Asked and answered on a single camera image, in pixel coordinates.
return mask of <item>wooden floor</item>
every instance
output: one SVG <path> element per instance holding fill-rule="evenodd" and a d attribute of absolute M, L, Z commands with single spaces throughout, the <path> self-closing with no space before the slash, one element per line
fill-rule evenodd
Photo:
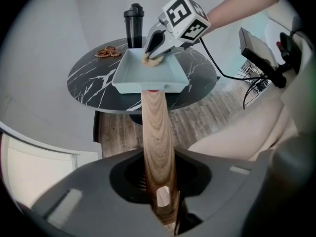
<path fill-rule="evenodd" d="M 219 79 L 204 99 L 169 112 L 174 146 L 189 148 L 196 141 L 227 124 L 229 117 L 242 111 L 249 85 L 243 81 Z M 256 96 L 251 92 L 246 103 Z M 99 142 L 104 158 L 143 146 L 142 126 L 129 115 L 101 113 Z"/>

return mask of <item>pretzel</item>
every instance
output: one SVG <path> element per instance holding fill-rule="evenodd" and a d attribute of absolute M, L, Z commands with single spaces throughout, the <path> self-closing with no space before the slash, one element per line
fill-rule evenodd
<path fill-rule="evenodd" d="M 115 47 L 107 46 L 106 48 L 103 48 L 97 52 L 95 55 L 98 58 L 106 58 L 106 57 L 118 57 L 122 53 L 120 51 L 117 51 Z"/>

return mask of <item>black shaker bottle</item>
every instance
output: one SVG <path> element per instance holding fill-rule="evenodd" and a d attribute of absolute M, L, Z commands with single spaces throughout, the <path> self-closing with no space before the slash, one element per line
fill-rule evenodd
<path fill-rule="evenodd" d="M 144 11 L 139 3 L 133 3 L 131 8 L 124 12 L 128 48 L 142 47 Z"/>

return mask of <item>white wall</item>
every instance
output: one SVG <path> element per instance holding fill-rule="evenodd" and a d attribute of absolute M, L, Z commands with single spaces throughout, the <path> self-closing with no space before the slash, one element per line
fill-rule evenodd
<path fill-rule="evenodd" d="M 88 51 L 77 0 L 30 0 L 1 47 L 2 126 L 50 146 L 101 152 L 92 142 L 95 111 L 67 90 L 70 69 Z"/>
<path fill-rule="evenodd" d="M 276 45 L 280 41 L 280 33 L 290 34 L 294 17 L 298 14 L 287 0 L 280 0 L 279 3 L 267 10 L 269 20 L 264 30 L 265 42 L 272 50 L 276 61 L 284 64 L 281 53 Z"/>
<path fill-rule="evenodd" d="M 291 31 L 293 18 L 298 16 L 298 14 L 288 0 L 280 0 L 268 9 L 268 16 L 288 31 Z"/>
<path fill-rule="evenodd" d="M 1 168 L 13 198 L 31 207 L 54 184 L 74 171 L 72 155 L 50 152 L 4 135 Z"/>
<path fill-rule="evenodd" d="M 107 41 L 126 37 L 123 12 L 132 3 L 143 6 L 143 35 L 157 22 L 162 7 L 170 0 L 77 0 L 80 20 L 90 49 Z M 195 0 L 209 12 L 224 0 Z M 210 53 L 224 73 L 233 76 L 245 62 L 240 54 L 238 32 L 244 27 L 259 38 L 264 34 L 268 17 L 266 12 L 240 20 L 208 34 L 205 39 Z M 207 56 L 202 45 L 194 47 Z"/>
<path fill-rule="evenodd" d="M 276 58 L 276 61 L 279 64 L 284 64 L 285 61 L 282 59 L 281 53 L 277 47 L 277 41 L 280 41 L 280 33 L 290 34 L 288 29 L 280 25 L 279 23 L 269 19 L 267 26 L 265 28 L 265 37 L 267 40 L 267 45 L 271 49 L 273 55 Z"/>

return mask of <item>black monitor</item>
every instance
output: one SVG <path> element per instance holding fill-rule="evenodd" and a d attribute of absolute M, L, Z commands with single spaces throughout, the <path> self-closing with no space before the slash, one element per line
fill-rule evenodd
<path fill-rule="evenodd" d="M 241 54 L 255 64 L 266 75 L 278 68 L 271 49 L 262 40 L 244 28 L 239 31 Z"/>

